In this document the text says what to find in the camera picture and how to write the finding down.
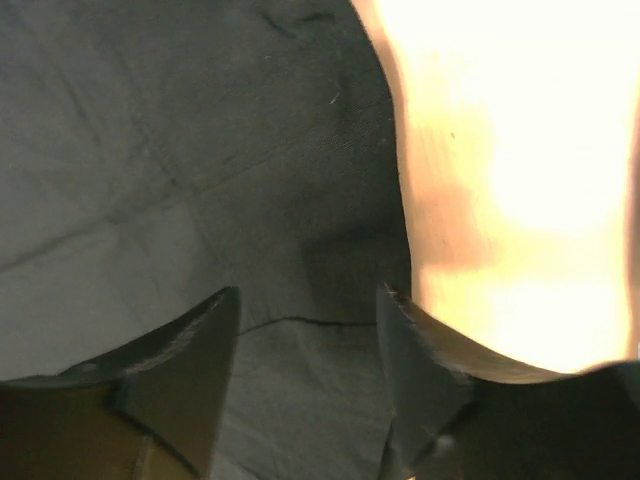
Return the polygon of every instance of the gray fabric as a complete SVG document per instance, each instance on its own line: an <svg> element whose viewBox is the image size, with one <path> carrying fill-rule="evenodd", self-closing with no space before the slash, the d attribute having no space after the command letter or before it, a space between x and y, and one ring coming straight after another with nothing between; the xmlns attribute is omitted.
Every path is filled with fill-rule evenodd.
<svg viewBox="0 0 640 480"><path fill-rule="evenodd" d="M0 378L236 285L242 329L270 326L241 340L226 464L375 478L388 409L357 325L408 272L393 133L346 0L0 0Z"/></svg>

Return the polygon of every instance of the black cloth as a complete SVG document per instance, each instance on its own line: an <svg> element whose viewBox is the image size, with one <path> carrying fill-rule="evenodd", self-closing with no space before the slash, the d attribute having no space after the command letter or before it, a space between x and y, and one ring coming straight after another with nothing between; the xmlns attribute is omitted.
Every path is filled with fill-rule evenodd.
<svg viewBox="0 0 640 480"><path fill-rule="evenodd" d="M0 378L240 287L214 478L376 478L392 106L348 0L0 0Z"/></svg>

